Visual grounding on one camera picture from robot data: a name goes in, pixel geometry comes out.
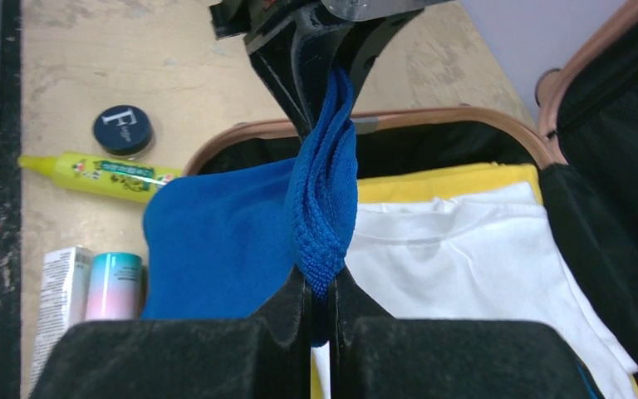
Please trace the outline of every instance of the white t-shirt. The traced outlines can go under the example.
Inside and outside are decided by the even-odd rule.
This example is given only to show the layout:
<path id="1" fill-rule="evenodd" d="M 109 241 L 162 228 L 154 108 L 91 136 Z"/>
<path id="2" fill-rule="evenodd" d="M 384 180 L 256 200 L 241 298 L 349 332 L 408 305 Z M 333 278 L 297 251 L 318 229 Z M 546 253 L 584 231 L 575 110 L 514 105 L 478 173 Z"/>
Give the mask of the white t-shirt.
<path id="1" fill-rule="evenodd" d="M 576 284 L 526 182 L 429 203 L 359 204 L 346 265 L 397 318 L 545 323 L 606 399 L 636 398 L 637 365 Z M 315 356 L 328 398 L 328 345 Z"/>

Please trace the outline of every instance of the blue fabric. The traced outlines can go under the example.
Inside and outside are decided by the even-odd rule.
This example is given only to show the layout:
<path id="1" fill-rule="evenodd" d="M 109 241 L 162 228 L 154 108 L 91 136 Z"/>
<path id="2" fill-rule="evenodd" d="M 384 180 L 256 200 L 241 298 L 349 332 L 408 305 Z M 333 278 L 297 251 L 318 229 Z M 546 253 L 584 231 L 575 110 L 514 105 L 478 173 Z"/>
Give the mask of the blue fabric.
<path id="1" fill-rule="evenodd" d="M 583 370 L 581 369 L 581 366 L 577 366 L 578 367 L 578 372 L 581 374 L 581 377 L 583 378 L 583 382 L 586 384 L 586 390 L 588 391 L 588 395 L 591 396 L 591 399 L 598 399 L 598 395 L 596 395 L 596 392 L 593 391 L 593 387 L 591 387 L 591 383 L 588 381 L 588 377 L 586 377 L 586 373 L 583 372 Z"/>
<path id="2" fill-rule="evenodd" d="M 150 201 L 143 319 L 245 318 L 285 282 L 283 206 L 295 160 L 171 181 Z"/>
<path id="3" fill-rule="evenodd" d="M 314 299 L 344 268 L 356 227 L 356 128 L 349 118 L 353 88 L 341 69 L 330 73 L 316 126 L 302 143 L 287 190 L 285 212 L 292 254 Z"/>
<path id="4" fill-rule="evenodd" d="M 282 286 L 293 264 L 317 304 L 326 303 L 358 202 L 345 72 L 330 74 L 326 92 L 296 160 L 185 177 L 155 195 L 143 219 L 150 291 L 141 318 L 245 318 Z M 316 310 L 321 318 L 321 306 Z M 323 328 L 314 343 L 325 340 Z"/>

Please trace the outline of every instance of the yellow tube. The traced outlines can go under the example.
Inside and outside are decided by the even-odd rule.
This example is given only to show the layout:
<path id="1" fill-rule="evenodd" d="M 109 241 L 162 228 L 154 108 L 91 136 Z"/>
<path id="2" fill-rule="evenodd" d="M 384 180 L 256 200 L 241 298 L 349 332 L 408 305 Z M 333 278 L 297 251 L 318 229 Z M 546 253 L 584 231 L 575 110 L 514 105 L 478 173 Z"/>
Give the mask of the yellow tube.
<path id="1" fill-rule="evenodd" d="M 66 189 L 141 203 L 150 201 L 160 187 L 182 175 L 181 170 L 75 152 L 60 156 L 23 155 L 18 164 L 51 177 L 55 185 Z"/>

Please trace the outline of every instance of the black lid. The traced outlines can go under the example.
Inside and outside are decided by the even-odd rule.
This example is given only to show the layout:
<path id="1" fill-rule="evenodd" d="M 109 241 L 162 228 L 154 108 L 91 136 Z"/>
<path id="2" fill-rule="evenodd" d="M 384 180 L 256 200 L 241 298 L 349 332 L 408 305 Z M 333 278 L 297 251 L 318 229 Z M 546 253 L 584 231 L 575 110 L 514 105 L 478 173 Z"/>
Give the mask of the black lid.
<path id="1" fill-rule="evenodd" d="M 138 107 L 112 106 L 96 117 L 94 137 L 109 154 L 135 155 L 153 140 L 153 126 Z"/>

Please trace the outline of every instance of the yellow cloth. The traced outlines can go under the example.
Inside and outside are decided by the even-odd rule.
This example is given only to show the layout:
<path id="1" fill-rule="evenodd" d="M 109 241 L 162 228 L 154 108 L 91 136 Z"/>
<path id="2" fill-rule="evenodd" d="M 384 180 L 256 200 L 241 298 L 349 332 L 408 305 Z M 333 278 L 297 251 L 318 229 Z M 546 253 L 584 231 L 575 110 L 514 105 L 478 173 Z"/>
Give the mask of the yellow cloth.
<path id="1" fill-rule="evenodd" d="M 495 190 L 522 181 L 527 181 L 532 186 L 537 202 L 543 204 L 536 167 L 497 163 L 461 165 L 408 175 L 358 180 L 358 202 L 363 204 L 423 202 L 430 201 L 434 197 L 447 200 L 458 195 Z M 638 396 L 635 378 L 631 377 L 631 379 Z M 311 398 L 322 399 L 321 383 L 314 356 L 312 356 L 311 380 Z"/>
<path id="2" fill-rule="evenodd" d="M 637 381 L 635 380 L 634 377 L 630 377 L 632 379 L 632 386 L 635 388 L 635 393 L 637 394 L 637 399 L 638 399 L 638 386 L 637 386 Z"/>

